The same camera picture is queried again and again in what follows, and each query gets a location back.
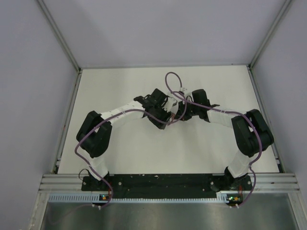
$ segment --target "black mounting base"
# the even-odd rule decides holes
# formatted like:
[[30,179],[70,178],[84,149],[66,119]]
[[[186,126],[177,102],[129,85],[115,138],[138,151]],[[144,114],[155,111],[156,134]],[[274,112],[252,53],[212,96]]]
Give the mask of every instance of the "black mounting base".
[[[223,174],[108,174],[105,179],[113,187],[113,198],[216,198],[217,191],[238,191],[240,186],[246,191],[252,187],[249,176],[240,178],[235,185],[223,185]],[[82,191],[108,191],[108,187],[92,176],[85,176]]]

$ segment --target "gray floor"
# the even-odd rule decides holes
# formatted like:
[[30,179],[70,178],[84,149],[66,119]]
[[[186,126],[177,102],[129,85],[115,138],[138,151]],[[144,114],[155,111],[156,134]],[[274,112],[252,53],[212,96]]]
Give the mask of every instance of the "gray floor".
[[[52,203],[53,221],[80,204]],[[287,195],[253,195],[240,209],[224,204],[112,204],[82,207],[42,230],[297,230]]]

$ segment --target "gray wall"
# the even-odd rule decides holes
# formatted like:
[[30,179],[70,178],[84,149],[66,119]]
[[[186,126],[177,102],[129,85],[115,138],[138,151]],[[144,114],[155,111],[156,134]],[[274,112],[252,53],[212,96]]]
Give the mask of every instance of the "gray wall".
[[26,229],[76,79],[34,0],[0,6],[0,228]]
[[284,0],[45,0],[81,67],[248,64]]
[[295,0],[254,74],[284,165],[307,202],[307,1]]

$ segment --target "robotic arm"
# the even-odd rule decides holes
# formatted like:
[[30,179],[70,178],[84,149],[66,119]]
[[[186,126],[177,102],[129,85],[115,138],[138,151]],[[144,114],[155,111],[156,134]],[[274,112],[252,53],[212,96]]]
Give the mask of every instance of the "robotic arm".
[[[194,103],[223,111],[225,110],[219,105],[211,105],[206,92],[203,89],[195,90],[190,93],[187,92],[185,88],[181,88],[180,92],[181,95],[184,95],[185,98],[190,98]],[[91,111],[87,115],[77,134],[78,141],[81,141],[90,130],[103,120],[118,113],[123,114],[103,123],[98,130],[93,132],[81,145],[81,148],[83,149],[82,155],[90,162],[91,166],[99,173],[99,175],[105,177],[108,170],[103,153],[107,150],[113,128],[120,127],[126,122],[137,118],[144,118],[148,113],[164,122],[162,124],[152,117],[147,116],[148,119],[159,129],[165,129],[166,123],[169,122],[172,117],[175,119],[181,118],[182,121],[186,121],[191,119],[193,116],[198,116],[206,122],[218,123],[234,130],[239,150],[233,161],[225,169],[225,181],[223,183],[232,184],[235,179],[244,177],[248,173],[250,159],[259,152],[258,140],[255,133],[249,127],[247,121],[239,115],[221,113],[190,103],[185,103],[186,102],[184,101],[179,102],[173,97],[167,96],[160,90],[155,89],[152,94],[145,97],[136,97],[132,102],[115,110],[100,114]],[[137,111],[130,113],[124,112],[129,109],[137,109]],[[258,110],[253,109],[243,114],[249,118],[258,132],[262,143],[262,150],[266,150],[268,146],[274,142],[274,138],[261,113]],[[95,179],[100,180],[100,178],[98,178],[94,173],[92,173],[92,176]]]

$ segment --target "robotic hand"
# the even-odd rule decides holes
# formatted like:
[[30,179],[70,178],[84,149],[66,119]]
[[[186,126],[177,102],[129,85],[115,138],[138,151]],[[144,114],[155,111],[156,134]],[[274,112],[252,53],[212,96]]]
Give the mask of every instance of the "robotic hand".
[[[187,89],[181,88],[179,92],[185,98],[190,98],[194,103],[222,111],[230,111],[229,109],[223,109],[216,104],[210,105],[210,101],[203,89],[195,90],[190,93]],[[133,109],[136,111],[125,113],[125,111]],[[233,161],[225,169],[225,179],[222,182],[224,184],[233,184],[235,180],[244,177],[248,173],[250,159],[260,151],[256,135],[243,117],[217,112],[190,103],[186,104],[184,101],[178,101],[171,96],[165,95],[158,89],[155,89],[152,94],[145,97],[136,97],[132,102],[109,112],[99,114],[95,111],[91,111],[87,115],[77,134],[77,140],[80,142],[96,125],[119,113],[122,114],[103,123],[98,130],[93,132],[81,144],[81,148],[83,149],[82,155],[90,162],[91,167],[102,177],[105,177],[108,173],[103,153],[107,150],[112,129],[120,127],[128,121],[137,118],[144,118],[146,116],[159,129],[165,129],[166,124],[171,118],[187,121],[193,116],[198,116],[206,122],[218,123],[232,128],[235,133],[236,143],[239,150]],[[148,114],[163,121],[163,123],[158,122],[153,117],[148,116]],[[261,139],[262,150],[266,150],[268,146],[274,142],[274,138],[261,113],[258,110],[253,109],[243,114],[249,118],[255,127]],[[100,180],[95,173],[92,173],[92,176],[95,179]]]

